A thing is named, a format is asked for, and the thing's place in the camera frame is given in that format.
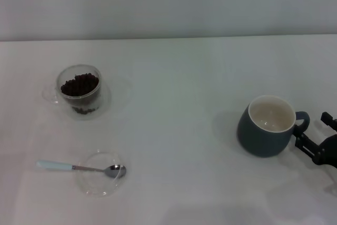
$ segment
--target mug handle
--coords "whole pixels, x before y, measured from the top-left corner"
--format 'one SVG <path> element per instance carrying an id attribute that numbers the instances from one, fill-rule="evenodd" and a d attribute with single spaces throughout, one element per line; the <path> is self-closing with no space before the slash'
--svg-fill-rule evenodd
<path id="1" fill-rule="evenodd" d="M 59 104 L 59 101 L 58 101 L 58 98 L 57 98 L 57 95 L 56 95 L 56 88 L 55 88 L 55 85 L 46 85 L 43 90 L 42 90 L 42 97 L 54 104 L 54 105 L 58 105 Z"/>
<path id="2" fill-rule="evenodd" d="M 296 120 L 303 120 L 303 123 L 299 126 L 296 125 L 296 131 L 299 133 L 303 133 L 308 129 L 310 123 L 310 117 L 306 112 L 296 112 Z"/>

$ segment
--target glass cup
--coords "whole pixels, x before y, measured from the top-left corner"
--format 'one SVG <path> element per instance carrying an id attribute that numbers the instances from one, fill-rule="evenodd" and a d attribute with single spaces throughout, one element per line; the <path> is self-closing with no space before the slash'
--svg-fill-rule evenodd
<path id="1" fill-rule="evenodd" d="M 82 96 L 69 96 L 62 93 L 61 86 L 66 81 L 73 80 L 75 76 L 86 73 L 91 73 L 95 77 L 98 77 L 98 85 L 91 92 Z M 84 64 L 73 65 L 58 75 L 56 85 L 44 90 L 43 97 L 54 104 L 61 105 L 67 110 L 71 109 L 79 115 L 87 115 L 96 111 L 102 104 L 101 85 L 102 76 L 97 68 Z"/>

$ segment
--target white wall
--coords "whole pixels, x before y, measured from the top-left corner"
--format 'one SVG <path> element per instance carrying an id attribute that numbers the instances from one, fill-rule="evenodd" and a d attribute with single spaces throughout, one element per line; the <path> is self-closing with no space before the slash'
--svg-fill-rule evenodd
<path id="1" fill-rule="evenodd" d="M 0 0 L 0 40 L 336 32 L 337 0 Z"/>

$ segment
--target roasted coffee bean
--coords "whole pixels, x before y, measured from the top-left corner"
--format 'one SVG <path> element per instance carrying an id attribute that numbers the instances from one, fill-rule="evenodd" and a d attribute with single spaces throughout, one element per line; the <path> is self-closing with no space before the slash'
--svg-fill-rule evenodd
<path id="1" fill-rule="evenodd" d="M 92 112 L 96 111 L 96 109 L 83 110 L 82 108 L 77 108 L 77 107 L 74 107 L 74 106 L 73 106 L 73 110 L 76 113 L 79 113 L 79 114 L 82 114 L 82 115 L 86 115 L 88 113 L 92 113 Z"/>
<path id="2" fill-rule="evenodd" d="M 93 91 L 98 83 L 98 77 L 91 73 L 76 75 L 75 79 L 68 80 L 61 86 L 61 91 L 68 96 L 83 96 Z"/>

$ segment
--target light blue spoon handle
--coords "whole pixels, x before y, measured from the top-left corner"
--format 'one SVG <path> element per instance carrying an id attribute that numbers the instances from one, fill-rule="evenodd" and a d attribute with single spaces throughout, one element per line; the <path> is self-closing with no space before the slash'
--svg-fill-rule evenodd
<path id="1" fill-rule="evenodd" d="M 72 164 L 59 163 L 59 162 L 53 162 L 53 161 L 47 161 L 47 160 L 37 160 L 36 166 L 49 169 L 49 170 L 71 171 L 73 169 Z"/>

